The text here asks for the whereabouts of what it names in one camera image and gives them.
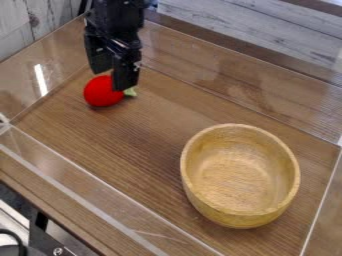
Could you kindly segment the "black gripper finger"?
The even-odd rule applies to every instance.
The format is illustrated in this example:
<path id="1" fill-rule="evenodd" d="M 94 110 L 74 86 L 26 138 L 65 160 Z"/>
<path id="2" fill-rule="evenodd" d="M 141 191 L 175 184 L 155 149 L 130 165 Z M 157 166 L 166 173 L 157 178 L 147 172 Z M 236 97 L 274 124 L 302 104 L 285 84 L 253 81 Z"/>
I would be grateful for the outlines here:
<path id="1" fill-rule="evenodd" d="M 113 58 L 102 40 L 86 34 L 85 48 L 93 72 L 99 74 L 109 71 L 113 68 Z"/>
<path id="2" fill-rule="evenodd" d="M 125 91 L 138 85 L 142 52 L 133 50 L 113 57 L 113 89 Z"/>

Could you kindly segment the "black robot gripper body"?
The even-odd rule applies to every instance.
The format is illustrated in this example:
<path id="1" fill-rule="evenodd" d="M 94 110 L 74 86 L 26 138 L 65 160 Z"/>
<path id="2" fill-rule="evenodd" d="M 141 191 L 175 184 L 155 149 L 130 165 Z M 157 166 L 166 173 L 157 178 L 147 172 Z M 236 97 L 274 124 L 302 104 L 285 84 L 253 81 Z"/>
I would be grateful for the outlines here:
<path id="1" fill-rule="evenodd" d="M 145 25 L 147 0 L 94 0 L 86 14 L 85 34 L 123 48 L 141 49 L 139 30 Z"/>

